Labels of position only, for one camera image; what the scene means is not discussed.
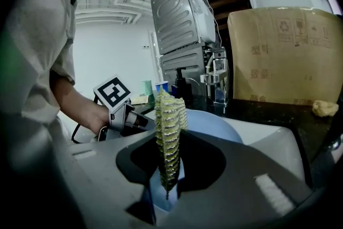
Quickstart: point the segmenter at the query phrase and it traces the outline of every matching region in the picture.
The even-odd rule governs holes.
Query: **cardboard box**
[[[337,102],[343,83],[343,24],[310,8],[229,14],[234,98],[312,105]]]

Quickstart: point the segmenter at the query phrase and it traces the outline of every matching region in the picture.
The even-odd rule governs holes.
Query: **recycling symbol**
[[[289,31],[289,26],[288,26],[287,22],[285,22],[285,21],[281,21],[281,22],[280,22],[279,28],[280,28],[280,30],[282,30],[283,32],[288,32],[288,31]]]

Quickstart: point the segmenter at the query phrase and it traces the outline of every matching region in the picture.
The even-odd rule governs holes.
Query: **black and white square marker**
[[[127,101],[131,95],[131,92],[119,79],[118,75],[94,88],[94,93],[111,113]]]

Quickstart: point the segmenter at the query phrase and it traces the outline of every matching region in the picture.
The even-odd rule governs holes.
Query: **metal panel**
[[[182,75],[188,83],[192,84],[192,93],[195,95],[206,95],[205,84],[200,82],[200,75],[205,73],[203,48],[170,53],[161,57],[161,66],[163,71],[163,79],[169,81],[172,85],[175,83],[176,71],[175,68],[186,67],[182,71]]]
[[[160,54],[198,41],[189,0],[151,0]]]

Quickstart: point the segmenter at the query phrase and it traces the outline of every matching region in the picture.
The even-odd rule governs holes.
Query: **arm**
[[[109,123],[108,109],[82,96],[65,77],[51,71],[50,87],[61,111],[95,134]]]

